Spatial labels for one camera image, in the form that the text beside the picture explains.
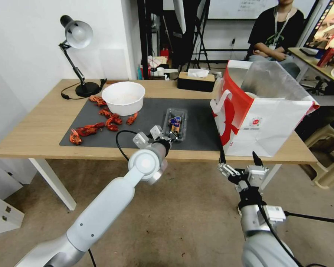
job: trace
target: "table leg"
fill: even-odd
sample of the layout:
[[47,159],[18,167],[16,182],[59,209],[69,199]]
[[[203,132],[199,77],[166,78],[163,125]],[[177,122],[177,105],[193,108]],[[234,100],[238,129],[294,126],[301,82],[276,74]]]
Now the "table leg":
[[306,63],[302,62],[301,60],[297,60],[295,58],[294,58],[294,61],[299,66],[299,68],[301,70],[296,77],[296,81],[300,82],[302,80],[303,76],[305,75],[305,73],[308,70],[308,65]]
[[276,174],[279,168],[281,168],[282,164],[275,164],[272,169],[269,171],[268,175],[266,176],[265,180],[262,182],[259,191],[262,192],[266,185],[271,181],[273,176]]
[[77,203],[74,201],[47,161],[45,159],[34,158],[29,158],[29,160],[36,167],[49,186],[52,187],[53,191],[59,196],[63,203],[66,204],[67,208],[69,210],[74,210]]

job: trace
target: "red and white paper bag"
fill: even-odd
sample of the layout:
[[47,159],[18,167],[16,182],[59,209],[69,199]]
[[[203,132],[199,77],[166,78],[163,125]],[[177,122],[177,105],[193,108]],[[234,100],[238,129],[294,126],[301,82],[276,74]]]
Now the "red and white paper bag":
[[[247,69],[241,88],[229,76],[231,68]],[[219,87],[210,106],[225,155],[274,156],[302,118],[319,107],[277,62],[230,60]]]

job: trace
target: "plastic stool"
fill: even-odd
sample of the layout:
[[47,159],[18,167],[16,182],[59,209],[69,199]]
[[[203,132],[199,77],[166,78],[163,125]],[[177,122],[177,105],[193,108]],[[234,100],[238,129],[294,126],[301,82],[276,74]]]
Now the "plastic stool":
[[[308,148],[312,147],[316,142],[323,139],[324,137],[334,138],[334,121],[327,126],[316,131],[311,137],[309,137],[305,144]],[[328,189],[334,186],[334,162],[329,166],[325,167],[320,162],[311,164],[311,167],[316,171],[317,175],[314,178],[314,183],[323,189]]]

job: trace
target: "desk lamp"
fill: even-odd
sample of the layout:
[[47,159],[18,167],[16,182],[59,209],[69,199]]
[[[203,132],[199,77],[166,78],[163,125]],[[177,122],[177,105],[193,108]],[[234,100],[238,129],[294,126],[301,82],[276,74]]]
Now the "desk lamp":
[[81,73],[79,68],[77,68],[70,57],[67,54],[67,49],[70,47],[81,49],[88,46],[93,39],[93,30],[89,24],[82,22],[80,20],[73,20],[67,15],[63,15],[60,18],[60,23],[65,29],[66,40],[59,44],[64,55],[68,59],[69,63],[73,67],[73,71],[78,76],[81,84],[75,89],[75,93],[78,96],[88,97],[95,95],[100,92],[101,88],[96,83],[85,82],[84,75]]

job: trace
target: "lamp shade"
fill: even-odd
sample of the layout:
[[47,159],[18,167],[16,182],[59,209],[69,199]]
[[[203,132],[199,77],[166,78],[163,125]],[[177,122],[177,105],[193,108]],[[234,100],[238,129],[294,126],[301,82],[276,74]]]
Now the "lamp shade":
[[68,44],[73,48],[84,48],[93,39],[93,29],[83,21],[73,20],[71,17],[63,15],[60,18],[60,23],[65,28]]

